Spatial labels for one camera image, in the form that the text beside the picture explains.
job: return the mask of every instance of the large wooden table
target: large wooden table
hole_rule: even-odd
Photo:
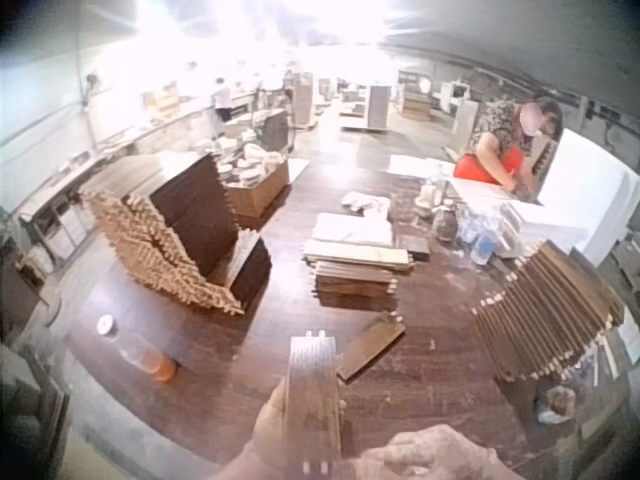
[[[95,287],[67,338],[72,353],[119,402],[177,444],[225,463],[251,437],[260,407],[286,372],[289,338],[324,329],[338,351],[373,319],[366,310],[321,306],[301,247],[320,212],[344,213],[351,190],[386,195],[400,232],[412,226],[415,179],[311,164],[262,229],[273,270],[262,298],[244,317],[185,307],[131,281],[115,264]],[[519,465],[554,446],[575,425],[532,421],[533,388],[501,386],[471,327],[470,307],[498,290],[468,254],[431,242],[431,260],[400,277],[398,313],[406,334],[341,389],[347,402],[347,454],[381,446],[394,434],[448,423]],[[168,384],[154,383],[99,338],[110,313],[180,364]]]

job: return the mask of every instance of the cardboard box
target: cardboard box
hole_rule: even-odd
[[[289,161],[285,160],[253,188],[226,187],[238,217],[260,218],[284,187],[289,184]]]

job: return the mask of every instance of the small bottle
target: small bottle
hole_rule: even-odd
[[[485,228],[471,249],[471,260],[478,265],[486,265],[496,247],[496,234]]]
[[[435,210],[433,230],[436,234],[436,239],[442,243],[453,242],[458,235],[458,218],[453,200],[445,200],[444,204]]]
[[[176,373],[176,364],[138,333],[118,328],[111,315],[98,320],[98,333],[113,342],[122,358],[151,375],[158,382],[168,382]]]

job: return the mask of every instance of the plastic glove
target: plastic glove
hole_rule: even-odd
[[[448,425],[396,435],[362,459],[383,462],[401,478],[415,480],[517,479],[495,450],[479,447]]]
[[[277,467],[284,466],[284,407],[285,381],[281,380],[271,397],[260,409],[253,428],[252,443],[262,461]]]

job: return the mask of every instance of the fanned wooden planks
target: fanned wooden planks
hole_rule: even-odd
[[[338,376],[345,382],[366,367],[405,331],[395,315],[384,313],[338,356]]]
[[[243,313],[268,276],[264,243],[239,233],[210,155],[126,157],[81,193],[129,274],[181,302]]]
[[[604,332],[624,321],[624,305],[577,252],[542,244],[507,288],[474,308],[475,327],[497,378],[566,376]]]
[[[285,406],[286,478],[328,479],[340,459],[335,352],[333,337],[291,338]]]

